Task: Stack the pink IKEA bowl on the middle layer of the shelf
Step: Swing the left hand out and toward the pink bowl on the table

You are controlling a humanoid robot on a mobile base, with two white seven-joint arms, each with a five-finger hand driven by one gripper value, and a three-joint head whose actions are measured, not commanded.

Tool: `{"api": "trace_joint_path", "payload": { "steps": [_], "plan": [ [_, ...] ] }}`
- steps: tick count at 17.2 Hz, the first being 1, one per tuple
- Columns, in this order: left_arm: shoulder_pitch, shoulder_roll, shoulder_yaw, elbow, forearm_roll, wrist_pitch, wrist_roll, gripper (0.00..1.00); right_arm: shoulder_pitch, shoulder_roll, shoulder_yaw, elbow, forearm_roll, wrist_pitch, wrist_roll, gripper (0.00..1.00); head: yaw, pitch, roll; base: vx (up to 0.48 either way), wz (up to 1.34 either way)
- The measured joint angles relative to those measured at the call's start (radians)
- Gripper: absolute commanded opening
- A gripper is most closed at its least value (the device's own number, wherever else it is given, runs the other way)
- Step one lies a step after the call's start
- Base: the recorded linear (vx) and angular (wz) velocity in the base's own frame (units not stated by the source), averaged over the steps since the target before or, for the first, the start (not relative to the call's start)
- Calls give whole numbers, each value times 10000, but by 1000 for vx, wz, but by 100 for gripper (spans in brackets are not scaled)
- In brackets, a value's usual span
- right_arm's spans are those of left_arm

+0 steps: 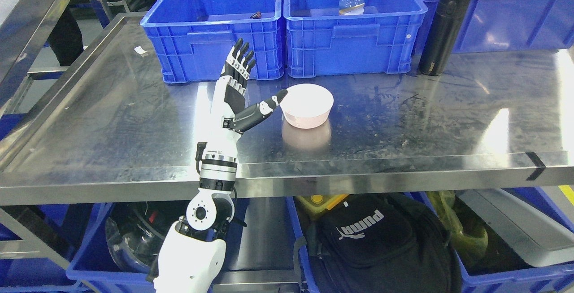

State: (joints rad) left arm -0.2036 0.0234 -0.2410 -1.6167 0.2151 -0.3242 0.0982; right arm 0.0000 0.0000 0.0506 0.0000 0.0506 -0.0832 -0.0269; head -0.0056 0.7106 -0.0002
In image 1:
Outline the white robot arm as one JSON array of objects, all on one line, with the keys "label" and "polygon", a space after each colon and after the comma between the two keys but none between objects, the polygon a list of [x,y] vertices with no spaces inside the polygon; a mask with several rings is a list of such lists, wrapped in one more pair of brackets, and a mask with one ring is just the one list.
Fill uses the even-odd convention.
[{"label": "white robot arm", "polygon": [[224,156],[198,162],[198,193],[160,248],[152,279],[157,293],[207,293],[224,263],[224,238],[235,216],[231,195],[237,162]]}]

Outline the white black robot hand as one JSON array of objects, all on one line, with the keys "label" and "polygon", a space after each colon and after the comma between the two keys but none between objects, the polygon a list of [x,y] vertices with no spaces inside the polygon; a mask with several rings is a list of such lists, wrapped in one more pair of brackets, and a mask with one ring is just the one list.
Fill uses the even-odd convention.
[{"label": "white black robot hand", "polygon": [[268,99],[246,106],[248,81],[256,63],[249,43],[238,39],[226,56],[216,82],[206,122],[208,137],[197,144],[196,162],[236,163],[237,143],[242,135],[270,117],[287,96],[287,89],[281,89]]}]

